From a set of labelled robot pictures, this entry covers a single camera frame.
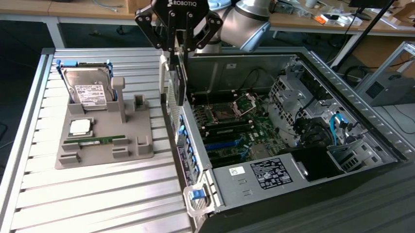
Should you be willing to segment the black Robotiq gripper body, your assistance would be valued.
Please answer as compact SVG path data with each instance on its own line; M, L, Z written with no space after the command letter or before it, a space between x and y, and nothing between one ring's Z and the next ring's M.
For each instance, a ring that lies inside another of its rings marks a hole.
M207 0L153 0L150 7L162 26L173 31L191 31L208 14Z

